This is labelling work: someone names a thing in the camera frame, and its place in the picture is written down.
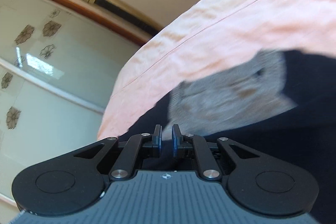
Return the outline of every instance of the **pink fabric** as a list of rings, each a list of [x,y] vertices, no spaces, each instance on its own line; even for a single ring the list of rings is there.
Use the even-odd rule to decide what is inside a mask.
[[[212,2],[202,0],[182,20],[176,20],[188,24],[185,20],[190,19],[184,28],[189,34],[172,31],[173,22],[125,65],[106,108],[99,139],[127,132],[181,81],[239,65],[263,48],[336,56],[336,0],[245,0],[219,13],[209,8],[208,14],[202,10],[207,3]],[[207,16],[193,21],[198,9]]]

